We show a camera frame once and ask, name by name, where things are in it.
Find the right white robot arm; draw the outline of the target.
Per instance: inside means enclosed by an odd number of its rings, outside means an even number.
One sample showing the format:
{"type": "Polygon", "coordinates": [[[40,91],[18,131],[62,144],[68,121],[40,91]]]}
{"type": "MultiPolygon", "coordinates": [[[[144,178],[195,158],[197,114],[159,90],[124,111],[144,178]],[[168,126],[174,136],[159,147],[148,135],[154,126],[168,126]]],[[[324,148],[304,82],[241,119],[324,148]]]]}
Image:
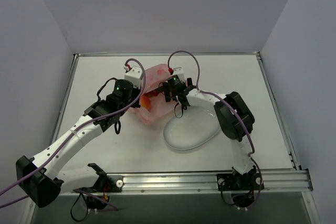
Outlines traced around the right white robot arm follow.
{"type": "Polygon", "coordinates": [[[214,112],[222,132],[231,140],[233,170],[246,175],[256,169],[251,160],[255,148],[250,136],[255,118],[238,92],[217,94],[198,90],[195,85],[186,85],[177,75],[159,87],[163,89],[166,102],[177,101],[183,111],[196,106],[214,112]]]}

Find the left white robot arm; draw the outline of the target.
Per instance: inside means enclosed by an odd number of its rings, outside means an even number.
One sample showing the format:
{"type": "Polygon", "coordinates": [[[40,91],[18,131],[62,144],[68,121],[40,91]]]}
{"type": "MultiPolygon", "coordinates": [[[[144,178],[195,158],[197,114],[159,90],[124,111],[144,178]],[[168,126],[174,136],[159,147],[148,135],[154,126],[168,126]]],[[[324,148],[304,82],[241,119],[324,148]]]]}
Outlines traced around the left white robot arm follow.
{"type": "Polygon", "coordinates": [[[59,139],[33,157],[22,156],[16,161],[18,185],[39,208],[48,206],[62,193],[82,188],[101,191],[111,182],[95,163],[69,172],[62,169],[111,126],[120,132],[120,118],[129,108],[140,106],[145,84],[143,77],[115,79],[112,93],[105,99],[98,98],[59,139]]]}

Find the pink plastic bag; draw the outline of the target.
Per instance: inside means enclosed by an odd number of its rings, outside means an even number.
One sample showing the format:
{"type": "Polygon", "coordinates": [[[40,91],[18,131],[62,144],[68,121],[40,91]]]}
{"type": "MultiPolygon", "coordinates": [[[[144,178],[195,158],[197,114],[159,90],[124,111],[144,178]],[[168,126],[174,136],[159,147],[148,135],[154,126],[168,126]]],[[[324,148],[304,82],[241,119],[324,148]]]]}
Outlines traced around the pink plastic bag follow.
{"type": "Polygon", "coordinates": [[[144,107],[131,108],[131,113],[138,118],[143,124],[152,124],[156,120],[162,118],[168,113],[172,112],[176,102],[165,102],[165,97],[159,94],[157,97],[152,97],[150,92],[162,87],[162,83],[171,77],[167,64],[158,64],[154,67],[148,68],[145,71],[146,84],[144,93],[152,101],[152,110],[148,111],[144,107]]]}

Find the orange fake peach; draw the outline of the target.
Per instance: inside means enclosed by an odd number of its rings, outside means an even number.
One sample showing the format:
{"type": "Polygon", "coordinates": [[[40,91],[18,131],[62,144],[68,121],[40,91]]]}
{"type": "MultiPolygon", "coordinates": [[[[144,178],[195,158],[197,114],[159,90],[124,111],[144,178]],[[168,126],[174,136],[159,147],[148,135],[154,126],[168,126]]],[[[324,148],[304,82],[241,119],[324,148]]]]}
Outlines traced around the orange fake peach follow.
{"type": "Polygon", "coordinates": [[[148,111],[152,110],[152,101],[149,97],[147,97],[145,95],[140,97],[140,105],[141,105],[141,107],[144,107],[148,111]]]}

